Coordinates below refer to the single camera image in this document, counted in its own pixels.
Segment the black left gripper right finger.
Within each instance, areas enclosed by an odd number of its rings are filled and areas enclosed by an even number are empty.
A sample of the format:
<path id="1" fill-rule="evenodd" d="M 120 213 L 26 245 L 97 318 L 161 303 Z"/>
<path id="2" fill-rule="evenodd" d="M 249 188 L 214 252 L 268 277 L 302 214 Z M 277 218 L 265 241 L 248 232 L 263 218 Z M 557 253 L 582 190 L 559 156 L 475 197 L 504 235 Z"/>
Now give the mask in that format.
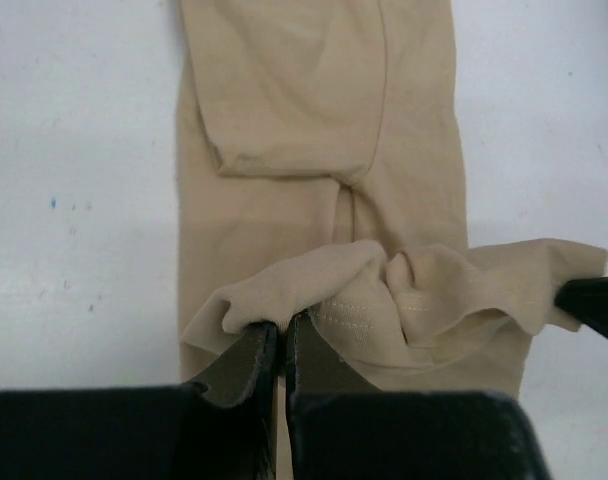
<path id="1" fill-rule="evenodd" d="M 286 417 L 297 479 L 528 479 L 549 470 L 531 424 L 488 391 L 384 392 L 297 314 L 286 341 Z"/>

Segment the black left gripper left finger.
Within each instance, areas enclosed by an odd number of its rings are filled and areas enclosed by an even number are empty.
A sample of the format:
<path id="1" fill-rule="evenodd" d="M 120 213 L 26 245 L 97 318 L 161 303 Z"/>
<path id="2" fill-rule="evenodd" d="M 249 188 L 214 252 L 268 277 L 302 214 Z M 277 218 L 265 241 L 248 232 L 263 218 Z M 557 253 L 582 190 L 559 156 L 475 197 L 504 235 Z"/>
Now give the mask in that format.
<path id="1" fill-rule="evenodd" d="M 273 479 L 278 331 L 180 384 L 0 391 L 0 479 Z"/>

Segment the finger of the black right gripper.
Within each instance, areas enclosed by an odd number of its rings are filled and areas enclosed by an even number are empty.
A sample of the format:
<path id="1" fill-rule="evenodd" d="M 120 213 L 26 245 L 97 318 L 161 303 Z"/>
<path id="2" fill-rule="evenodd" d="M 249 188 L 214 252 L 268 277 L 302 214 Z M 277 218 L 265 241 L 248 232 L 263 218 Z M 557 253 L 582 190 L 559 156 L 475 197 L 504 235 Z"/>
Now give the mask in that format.
<path id="1" fill-rule="evenodd" d="M 568 281 L 555 306 L 608 340 L 608 277 Z"/>

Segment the beige t shirt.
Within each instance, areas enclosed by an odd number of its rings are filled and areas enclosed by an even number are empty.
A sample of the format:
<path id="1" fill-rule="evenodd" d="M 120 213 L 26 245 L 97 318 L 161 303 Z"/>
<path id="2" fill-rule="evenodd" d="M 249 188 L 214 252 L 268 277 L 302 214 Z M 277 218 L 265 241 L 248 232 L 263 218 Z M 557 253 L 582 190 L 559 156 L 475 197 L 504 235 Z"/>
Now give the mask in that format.
<path id="1" fill-rule="evenodd" d="M 392 391 L 517 396 L 554 296 L 604 273 L 556 239 L 472 248 L 447 1 L 184 1 L 178 329 L 189 378 L 298 312 Z"/>

